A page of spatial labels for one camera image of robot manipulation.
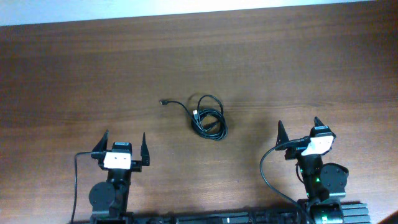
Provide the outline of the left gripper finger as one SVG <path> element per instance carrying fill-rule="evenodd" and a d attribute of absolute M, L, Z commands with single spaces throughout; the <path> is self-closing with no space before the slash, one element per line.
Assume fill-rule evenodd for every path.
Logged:
<path fill-rule="evenodd" d="M 108 138 L 109 138 L 109 130 L 107 129 L 104 132 L 104 135 L 100 139 L 98 144 L 93 148 L 92 152 L 103 152 L 103 151 L 105 151 L 106 148 L 107 148 Z"/>
<path fill-rule="evenodd" d="M 150 154 L 146 143 L 146 134 L 143 133 L 141 144 L 141 162 L 142 166 L 150 166 Z"/>

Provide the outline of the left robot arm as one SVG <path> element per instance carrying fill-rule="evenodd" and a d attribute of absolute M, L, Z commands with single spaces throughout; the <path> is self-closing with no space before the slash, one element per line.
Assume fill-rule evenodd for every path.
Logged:
<path fill-rule="evenodd" d="M 132 144 L 129 142 L 114 142 L 108 150 L 108 137 L 109 131 L 106 131 L 91 152 L 91 157 L 98 161 L 99 168 L 108 175 L 104 182 L 95 184 L 90 190 L 90 223 L 134 223 L 133 213 L 127 211 L 131 174 L 141 172 L 144 166 L 150 166 L 146 137 L 142 137 L 139 160 L 133 159 Z"/>

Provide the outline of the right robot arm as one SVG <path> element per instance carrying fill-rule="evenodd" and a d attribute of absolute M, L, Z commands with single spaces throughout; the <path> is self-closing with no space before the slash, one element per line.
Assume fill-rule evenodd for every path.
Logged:
<path fill-rule="evenodd" d="M 335 139 L 335 133 L 317 117 L 308 136 L 293 140 L 289 139 L 283 123 L 278 122 L 276 147 L 285 152 L 285 160 L 297 161 L 297 171 L 302 175 L 307 193 L 307 199 L 298 203 L 309 216 L 307 222 L 345 222 L 340 200 L 346 196 L 349 171 L 339 164 L 322 161 L 332 150 Z"/>

